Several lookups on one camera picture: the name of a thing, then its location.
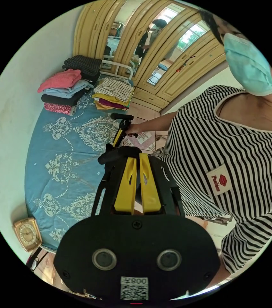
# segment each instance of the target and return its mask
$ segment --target qr code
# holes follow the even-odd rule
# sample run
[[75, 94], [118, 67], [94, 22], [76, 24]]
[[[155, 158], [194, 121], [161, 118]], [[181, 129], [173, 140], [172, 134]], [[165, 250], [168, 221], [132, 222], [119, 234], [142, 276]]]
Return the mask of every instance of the qr code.
[[134, 301], [148, 300], [148, 285], [121, 285], [121, 299]]

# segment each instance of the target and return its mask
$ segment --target red logo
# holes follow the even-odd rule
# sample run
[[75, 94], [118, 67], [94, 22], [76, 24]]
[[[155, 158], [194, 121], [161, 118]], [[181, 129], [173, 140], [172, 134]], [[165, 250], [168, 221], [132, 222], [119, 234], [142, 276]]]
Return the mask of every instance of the red logo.
[[224, 175], [220, 175], [220, 178], [219, 178], [219, 183], [220, 183], [220, 185], [222, 185], [222, 186], [226, 186], [226, 184], [227, 184], [227, 179], [226, 179], [226, 177], [224, 176]]

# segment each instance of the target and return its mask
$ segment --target blue bedspread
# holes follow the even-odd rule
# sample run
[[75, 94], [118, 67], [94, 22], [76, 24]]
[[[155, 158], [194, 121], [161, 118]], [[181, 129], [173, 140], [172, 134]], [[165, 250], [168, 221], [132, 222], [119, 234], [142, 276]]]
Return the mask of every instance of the blue bedspread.
[[43, 109], [28, 149], [28, 215], [37, 220], [43, 245], [55, 250], [72, 225], [90, 216], [104, 174], [97, 158], [119, 127], [119, 120], [112, 120], [110, 113], [124, 113], [97, 110], [91, 95], [82, 97], [74, 116]]

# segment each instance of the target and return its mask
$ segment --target sticker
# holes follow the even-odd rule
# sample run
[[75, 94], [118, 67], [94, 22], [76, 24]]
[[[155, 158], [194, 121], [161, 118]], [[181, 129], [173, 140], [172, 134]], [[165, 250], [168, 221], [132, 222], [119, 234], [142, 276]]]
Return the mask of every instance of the sticker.
[[149, 299], [149, 280], [140, 277], [121, 277], [121, 299], [146, 301]]
[[215, 196], [221, 195], [232, 189], [231, 180], [225, 165], [208, 172], [207, 177]]

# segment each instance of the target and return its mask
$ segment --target striped shirt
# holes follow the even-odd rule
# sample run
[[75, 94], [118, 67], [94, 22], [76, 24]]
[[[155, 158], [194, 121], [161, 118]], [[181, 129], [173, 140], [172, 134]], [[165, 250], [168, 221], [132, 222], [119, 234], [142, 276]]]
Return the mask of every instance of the striped shirt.
[[94, 93], [112, 96], [122, 102], [127, 102], [133, 91], [134, 88], [129, 83], [107, 77], [93, 90]]
[[212, 86], [182, 106], [170, 124], [165, 147], [153, 156], [166, 162], [181, 192], [186, 215], [232, 215], [222, 240], [226, 269], [235, 273], [272, 237], [272, 132], [216, 115], [237, 93]]

